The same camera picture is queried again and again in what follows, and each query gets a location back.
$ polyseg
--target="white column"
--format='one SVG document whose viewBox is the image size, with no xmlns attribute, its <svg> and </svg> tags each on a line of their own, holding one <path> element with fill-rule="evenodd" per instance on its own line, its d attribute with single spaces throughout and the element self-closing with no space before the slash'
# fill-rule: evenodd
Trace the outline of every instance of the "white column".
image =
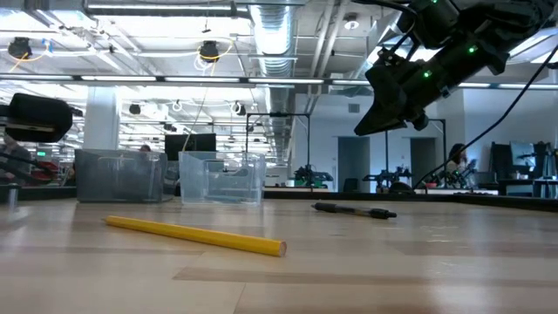
<svg viewBox="0 0 558 314">
<path fill-rule="evenodd" d="M 118 87 L 89 87 L 83 148 L 118 149 L 120 108 Z"/>
</svg>

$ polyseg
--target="black marker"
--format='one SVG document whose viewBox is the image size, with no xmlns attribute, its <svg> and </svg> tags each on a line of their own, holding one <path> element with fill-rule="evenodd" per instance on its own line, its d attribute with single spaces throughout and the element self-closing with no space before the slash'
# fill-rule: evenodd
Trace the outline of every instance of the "black marker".
<svg viewBox="0 0 558 314">
<path fill-rule="evenodd" d="M 316 210 L 328 212 L 328 213 L 363 215 L 363 216 L 372 217 L 376 219 L 388 219 L 388 218 L 395 218 L 398 216 L 396 213 L 392 213 L 389 210 L 380 209 L 380 208 L 358 209 L 358 208 L 350 208 L 346 206 L 340 206 L 340 205 L 329 204 L 329 203 L 316 203 L 312 205 L 312 208 Z"/>
</svg>

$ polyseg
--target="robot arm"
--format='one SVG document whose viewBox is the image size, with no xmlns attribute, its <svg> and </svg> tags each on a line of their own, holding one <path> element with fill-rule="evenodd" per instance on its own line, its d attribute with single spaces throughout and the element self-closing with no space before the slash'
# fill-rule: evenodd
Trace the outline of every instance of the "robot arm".
<svg viewBox="0 0 558 314">
<path fill-rule="evenodd" d="M 382 49 L 378 61 L 365 73 L 374 89 L 374 103 L 355 134 L 406 127 L 406 121 L 417 130 L 424 129 L 428 105 L 448 97 L 485 66 L 494 75 L 503 73 L 508 52 L 544 26 L 556 3 L 558 0 L 493 0 L 459 10 L 452 0 L 411 1 L 409 8 L 417 16 L 403 15 L 399 28 L 412 29 L 414 43 L 441 50 L 428 62 L 410 62 Z"/>
</svg>

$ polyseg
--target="computer screen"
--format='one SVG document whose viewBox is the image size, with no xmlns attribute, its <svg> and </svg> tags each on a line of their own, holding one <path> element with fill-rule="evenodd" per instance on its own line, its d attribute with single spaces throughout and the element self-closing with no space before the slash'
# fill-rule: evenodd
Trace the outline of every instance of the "computer screen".
<svg viewBox="0 0 558 314">
<path fill-rule="evenodd" d="M 168 160 L 177 161 L 178 152 L 182 151 L 188 135 L 165 135 L 165 154 Z M 186 151 L 190 152 L 216 152 L 217 138 L 214 133 L 192 134 L 186 144 Z"/>
<path fill-rule="evenodd" d="M 535 166 L 533 144 L 516 141 L 511 141 L 509 144 L 512 148 L 512 162 L 514 166 Z"/>
</svg>

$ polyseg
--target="plastic container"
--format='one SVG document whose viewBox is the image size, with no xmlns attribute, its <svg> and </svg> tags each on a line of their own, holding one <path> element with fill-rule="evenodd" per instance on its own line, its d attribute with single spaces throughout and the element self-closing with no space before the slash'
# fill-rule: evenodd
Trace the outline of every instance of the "plastic container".
<svg viewBox="0 0 558 314">
<path fill-rule="evenodd" d="M 167 156 L 103 149 L 76 150 L 76 182 L 81 202 L 162 202 L 174 195 Z"/>
<path fill-rule="evenodd" d="M 263 154 L 181 152 L 182 203 L 259 205 L 265 179 Z"/>
</svg>

